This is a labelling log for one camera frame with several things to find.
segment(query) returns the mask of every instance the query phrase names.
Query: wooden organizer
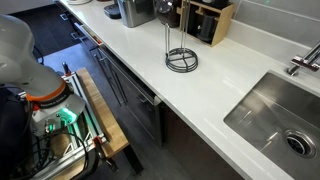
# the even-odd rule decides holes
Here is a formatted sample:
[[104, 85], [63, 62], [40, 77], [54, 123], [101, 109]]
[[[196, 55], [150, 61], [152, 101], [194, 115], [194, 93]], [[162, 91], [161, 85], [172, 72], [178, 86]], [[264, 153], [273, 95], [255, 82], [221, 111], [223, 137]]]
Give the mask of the wooden organizer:
[[[184, 26], [183, 21], [182, 21], [183, 20], [182, 12], [183, 12], [183, 8], [185, 7], [185, 5], [186, 5], [186, 0], [183, 0], [182, 6], [177, 7], [177, 10], [176, 10], [177, 14], [181, 15], [180, 16], [180, 30]], [[192, 15], [193, 12], [191, 12], [191, 11], [192, 11], [192, 9], [194, 9], [195, 6], [197, 7], [197, 10], [195, 11], [195, 13], [200, 15], [197, 18], [198, 24], [199, 24], [199, 19], [201, 22], [201, 18], [203, 19], [204, 14], [210, 14], [210, 15], [216, 16], [214, 18], [214, 21], [216, 21], [214, 34], [213, 34], [211, 44], [210, 44], [210, 42], [208, 43], [208, 42], [205, 42], [205, 41], [198, 39], [196, 34], [190, 34], [188, 32], [188, 35], [198, 39], [199, 41], [203, 42], [204, 44], [207, 44], [207, 45], [213, 47], [216, 44], [218, 44], [219, 42], [221, 42], [223, 40], [223, 38], [226, 36], [228, 29], [229, 29], [231, 17], [233, 15], [233, 11], [234, 11], [235, 6], [233, 3], [230, 3], [227, 7], [220, 10], [220, 9], [208, 6], [206, 4], [202, 4], [202, 3], [199, 3], [196, 1], [191, 1], [190, 16]]]

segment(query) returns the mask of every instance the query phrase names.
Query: sink drain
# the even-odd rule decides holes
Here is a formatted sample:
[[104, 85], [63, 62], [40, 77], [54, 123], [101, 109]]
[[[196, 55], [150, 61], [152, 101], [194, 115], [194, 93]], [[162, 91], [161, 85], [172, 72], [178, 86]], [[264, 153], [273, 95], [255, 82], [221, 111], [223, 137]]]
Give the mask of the sink drain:
[[298, 131], [287, 131], [285, 134], [288, 145], [296, 154], [306, 158], [315, 155], [315, 146], [306, 135]]

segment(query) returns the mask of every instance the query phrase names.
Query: dishwasher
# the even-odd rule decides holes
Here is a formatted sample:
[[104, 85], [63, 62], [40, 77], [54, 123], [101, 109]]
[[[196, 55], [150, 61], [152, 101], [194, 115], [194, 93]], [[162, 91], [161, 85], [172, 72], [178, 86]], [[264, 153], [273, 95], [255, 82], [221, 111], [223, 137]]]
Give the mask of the dishwasher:
[[116, 98], [122, 100], [120, 105], [125, 104], [154, 142], [162, 147], [164, 116], [161, 99], [110, 50], [103, 47], [99, 50], [102, 54], [100, 67], [105, 72], [110, 71], [113, 81], [109, 83], [115, 83], [112, 86], [117, 89], [116, 92], [120, 92], [115, 93]]

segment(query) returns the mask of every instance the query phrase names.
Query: stainless steel sink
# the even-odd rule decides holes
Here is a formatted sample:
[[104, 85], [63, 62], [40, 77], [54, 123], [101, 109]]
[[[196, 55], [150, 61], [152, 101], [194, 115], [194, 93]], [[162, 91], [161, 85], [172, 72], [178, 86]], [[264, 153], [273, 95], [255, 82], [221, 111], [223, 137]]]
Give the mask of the stainless steel sink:
[[295, 179], [320, 179], [320, 98], [267, 73], [224, 122]]

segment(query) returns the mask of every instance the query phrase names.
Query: drawer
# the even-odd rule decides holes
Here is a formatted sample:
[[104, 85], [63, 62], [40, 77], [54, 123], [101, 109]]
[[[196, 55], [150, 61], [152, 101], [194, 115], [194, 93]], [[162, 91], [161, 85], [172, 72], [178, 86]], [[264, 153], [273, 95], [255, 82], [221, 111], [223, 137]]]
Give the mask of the drawer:
[[74, 25], [88, 38], [88, 40], [94, 46], [101, 46], [103, 44], [102, 41], [85, 25], [79, 25], [78, 23], [74, 23]]

